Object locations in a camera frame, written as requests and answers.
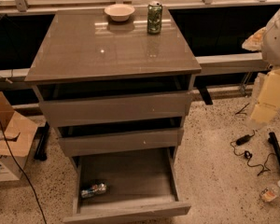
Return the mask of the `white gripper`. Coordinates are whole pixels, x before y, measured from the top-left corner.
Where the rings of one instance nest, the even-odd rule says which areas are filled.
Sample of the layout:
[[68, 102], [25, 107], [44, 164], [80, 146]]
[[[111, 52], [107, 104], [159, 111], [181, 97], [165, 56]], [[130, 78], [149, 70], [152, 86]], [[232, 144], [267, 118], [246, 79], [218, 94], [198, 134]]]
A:
[[280, 68], [270, 71], [263, 81], [257, 103], [247, 113], [246, 125], [253, 130], [265, 127], [280, 109]]

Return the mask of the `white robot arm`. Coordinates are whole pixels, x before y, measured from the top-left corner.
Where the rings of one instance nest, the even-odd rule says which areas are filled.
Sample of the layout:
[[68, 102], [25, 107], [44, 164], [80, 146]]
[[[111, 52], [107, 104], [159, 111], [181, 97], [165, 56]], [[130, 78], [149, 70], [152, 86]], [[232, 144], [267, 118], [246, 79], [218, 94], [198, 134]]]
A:
[[246, 124], [257, 130], [267, 125], [280, 110], [280, 8], [242, 48], [260, 51], [262, 60], [272, 67], [267, 75], [258, 73], [253, 85]]

